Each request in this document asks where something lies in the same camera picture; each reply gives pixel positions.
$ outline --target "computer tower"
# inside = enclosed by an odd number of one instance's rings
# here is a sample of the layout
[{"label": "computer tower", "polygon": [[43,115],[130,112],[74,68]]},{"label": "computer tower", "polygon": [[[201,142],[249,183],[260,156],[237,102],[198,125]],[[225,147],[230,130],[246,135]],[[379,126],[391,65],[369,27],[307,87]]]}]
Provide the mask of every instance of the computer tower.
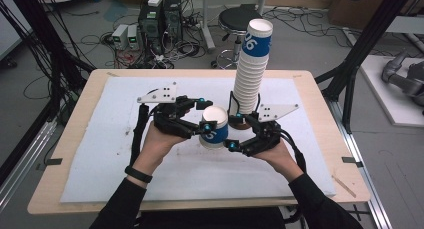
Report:
[{"label": "computer tower", "polygon": [[181,0],[165,0],[166,31],[173,43],[183,40]]},{"label": "computer tower", "polygon": [[165,15],[163,12],[163,2],[159,6],[143,5],[138,17],[138,23],[143,40],[146,41],[146,52],[162,55],[164,53],[164,43],[167,41],[165,35]]}]

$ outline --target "desk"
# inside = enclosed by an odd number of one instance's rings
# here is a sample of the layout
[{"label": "desk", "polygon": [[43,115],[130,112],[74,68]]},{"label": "desk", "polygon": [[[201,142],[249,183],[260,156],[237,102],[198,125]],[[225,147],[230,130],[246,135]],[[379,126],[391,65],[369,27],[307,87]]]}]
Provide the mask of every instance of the desk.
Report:
[{"label": "desk", "polygon": [[[58,142],[52,158],[63,158],[62,164],[48,166],[29,203],[31,214],[57,214],[98,212],[104,203],[60,203],[73,156],[84,136],[85,128],[97,105],[106,80],[110,76],[125,77],[230,77],[236,71],[215,70],[96,70],[94,71],[78,104]],[[340,203],[366,202],[370,194],[355,164],[343,163],[342,157],[351,157],[336,123],[321,96],[314,78],[307,71],[267,70],[264,77],[292,78],[302,98],[308,118],[328,169],[333,176],[337,195],[332,199]],[[277,206],[295,204],[295,200],[278,198],[245,198],[237,200],[196,200],[143,202],[141,210],[170,210],[190,208],[231,208],[252,206]]]}]

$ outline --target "human hand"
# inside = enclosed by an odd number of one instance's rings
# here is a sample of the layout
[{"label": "human hand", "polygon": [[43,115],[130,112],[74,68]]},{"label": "human hand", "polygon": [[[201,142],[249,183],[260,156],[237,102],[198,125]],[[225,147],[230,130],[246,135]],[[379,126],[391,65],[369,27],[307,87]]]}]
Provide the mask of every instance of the human hand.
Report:
[{"label": "human hand", "polygon": [[162,163],[163,158],[171,151],[171,148],[185,140],[185,138],[162,133],[151,122],[144,139],[143,148],[134,162],[133,168],[144,174],[152,175]]},{"label": "human hand", "polygon": [[268,164],[270,164],[276,172],[282,174],[288,182],[293,181],[303,174],[303,171],[293,160],[286,145],[281,139],[280,143],[274,148],[260,152],[253,157],[268,162]]}]

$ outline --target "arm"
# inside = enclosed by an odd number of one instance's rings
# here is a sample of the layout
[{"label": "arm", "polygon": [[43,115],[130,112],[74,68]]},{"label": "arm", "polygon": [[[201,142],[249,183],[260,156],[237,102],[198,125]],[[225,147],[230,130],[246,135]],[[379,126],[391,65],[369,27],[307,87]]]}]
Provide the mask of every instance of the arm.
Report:
[{"label": "arm", "polygon": [[[185,139],[161,133],[153,123],[144,140],[143,149],[133,168],[146,175],[153,175],[171,148]],[[127,176],[100,211],[90,229],[133,228],[140,203],[146,193],[147,183]]]},{"label": "arm", "polygon": [[362,228],[357,220],[326,197],[312,179],[302,172],[284,143],[280,142],[273,149],[254,157],[268,162],[287,179],[309,228]]}]

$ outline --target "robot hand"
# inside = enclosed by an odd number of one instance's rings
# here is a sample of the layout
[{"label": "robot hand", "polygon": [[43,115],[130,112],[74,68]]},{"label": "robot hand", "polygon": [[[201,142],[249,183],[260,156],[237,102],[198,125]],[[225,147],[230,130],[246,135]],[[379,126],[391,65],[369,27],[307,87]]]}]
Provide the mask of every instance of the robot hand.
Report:
[{"label": "robot hand", "polygon": [[276,121],[259,122],[259,114],[252,112],[245,116],[246,122],[252,127],[255,137],[240,143],[238,140],[227,139],[224,146],[230,152],[241,152],[250,157],[260,152],[274,148],[280,143],[281,126]]},{"label": "robot hand", "polygon": [[196,110],[203,110],[213,103],[203,98],[190,99],[187,96],[177,97],[175,103],[160,103],[151,112],[155,126],[163,133],[187,139],[193,135],[211,133],[216,129],[216,121],[201,121],[199,124],[194,124],[180,119],[195,104]]}]

